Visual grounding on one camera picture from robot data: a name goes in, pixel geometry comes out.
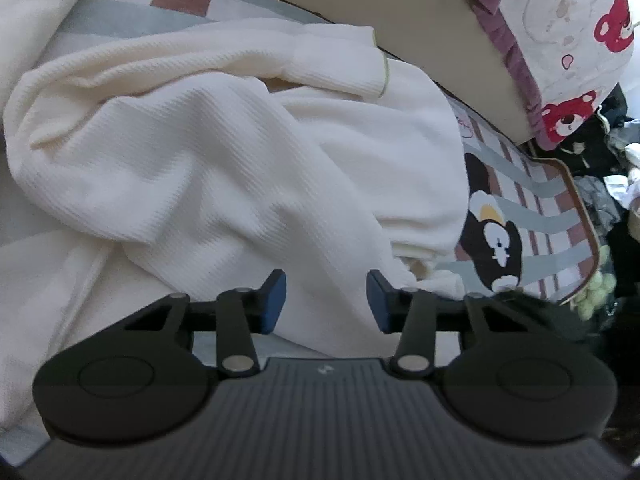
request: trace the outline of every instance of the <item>red bear pattern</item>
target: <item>red bear pattern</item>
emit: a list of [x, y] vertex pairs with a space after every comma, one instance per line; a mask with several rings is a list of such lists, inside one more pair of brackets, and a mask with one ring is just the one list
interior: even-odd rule
[[559, 105], [545, 106], [542, 109], [542, 119], [545, 121], [549, 140], [558, 144], [574, 133], [593, 114], [595, 100], [596, 92], [591, 91]]
[[596, 41], [604, 43], [614, 54], [634, 41], [634, 28], [627, 0], [615, 0], [608, 14], [600, 18], [594, 31]]

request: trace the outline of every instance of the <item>white blanket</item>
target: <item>white blanket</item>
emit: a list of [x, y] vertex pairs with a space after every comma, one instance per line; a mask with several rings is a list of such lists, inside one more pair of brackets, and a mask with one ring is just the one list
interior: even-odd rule
[[[335, 356], [395, 348], [367, 306], [369, 269], [463, 294], [455, 275], [431, 270], [466, 214], [456, 118], [420, 69], [387, 62], [370, 28], [244, 20], [105, 44], [26, 73], [4, 127], [22, 190], [83, 234], [60, 234], [72, 257], [49, 289], [56, 303], [35, 287], [20, 316], [5, 313], [0, 426], [73, 339], [113, 245], [102, 240], [196, 300], [281, 267], [276, 333]], [[0, 275], [0, 290], [28, 295], [19, 280]]]
[[0, 0], [0, 113], [77, 0]]

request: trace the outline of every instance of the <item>circular pad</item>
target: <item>circular pad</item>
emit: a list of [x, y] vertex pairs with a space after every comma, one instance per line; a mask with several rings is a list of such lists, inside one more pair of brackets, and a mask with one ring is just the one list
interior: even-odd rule
[[89, 338], [49, 360], [33, 382], [46, 423], [63, 438], [128, 444], [181, 425], [203, 404], [206, 368], [157, 333]]
[[447, 367], [443, 391], [480, 430], [550, 444], [598, 435], [616, 403], [611, 371], [552, 335], [496, 333]]

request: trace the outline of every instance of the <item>beige headboard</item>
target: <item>beige headboard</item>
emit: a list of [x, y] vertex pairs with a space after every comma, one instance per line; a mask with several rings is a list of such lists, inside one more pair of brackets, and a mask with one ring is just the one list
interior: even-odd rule
[[531, 138], [519, 90], [470, 0], [286, 0], [332, 22], [372, 25], [380, 47], [420, 66], [514, 142]]

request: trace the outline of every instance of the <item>bear print pillowcase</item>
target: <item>bear print pillowcase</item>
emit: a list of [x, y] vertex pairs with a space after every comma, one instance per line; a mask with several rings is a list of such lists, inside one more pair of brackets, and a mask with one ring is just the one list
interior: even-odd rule
[[520, 88], [543, 150], [594, 113], [633, 53], [627, 0], [478, 0], [474, 11]]

